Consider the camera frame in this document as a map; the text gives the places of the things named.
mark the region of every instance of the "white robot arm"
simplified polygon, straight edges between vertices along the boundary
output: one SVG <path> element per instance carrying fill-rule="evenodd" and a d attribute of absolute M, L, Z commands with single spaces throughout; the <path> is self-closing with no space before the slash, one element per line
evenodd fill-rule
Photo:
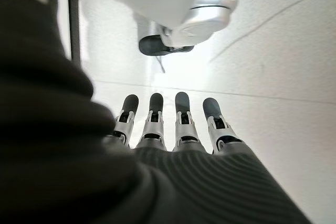
<path fill-rule="evenodd" d="M 238 0 L 121 0 L 141 17 L 139 50 L 149 56 L 187 52 L 224 29 Z"/>

